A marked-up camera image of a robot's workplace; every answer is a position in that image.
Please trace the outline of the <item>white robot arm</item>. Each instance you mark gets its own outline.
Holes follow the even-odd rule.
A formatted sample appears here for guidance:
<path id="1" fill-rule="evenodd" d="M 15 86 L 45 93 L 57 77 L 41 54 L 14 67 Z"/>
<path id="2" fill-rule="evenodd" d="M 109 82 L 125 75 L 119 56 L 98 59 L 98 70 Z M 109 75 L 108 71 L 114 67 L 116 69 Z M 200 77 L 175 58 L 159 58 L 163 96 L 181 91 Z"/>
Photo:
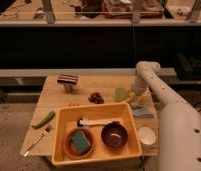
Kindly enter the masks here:
<path id="1" fill-rule="evenodd" d="M 201 116 L 157 73 L 157 62 L 140 61 L 131 89 L 141 96 L 147 87 L 163 105 L 159 116 L 158 171 L 201 171 Z"/>

